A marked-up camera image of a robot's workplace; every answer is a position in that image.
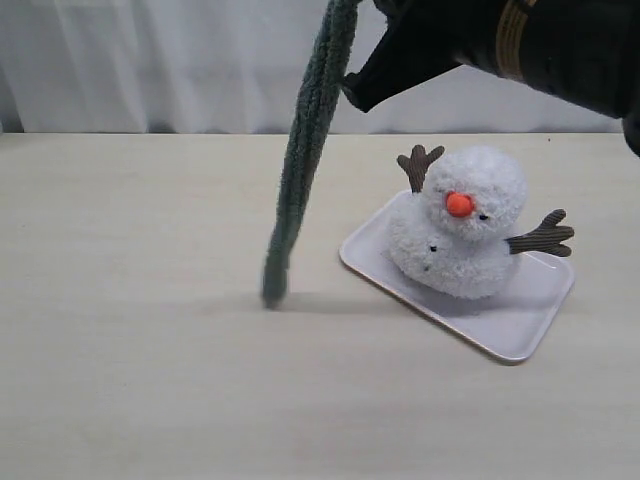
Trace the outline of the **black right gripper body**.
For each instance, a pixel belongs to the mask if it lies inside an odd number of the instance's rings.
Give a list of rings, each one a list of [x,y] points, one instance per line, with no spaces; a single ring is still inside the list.
[[[428,45],[611,118],[639,112],[636,1],[410,1]]]

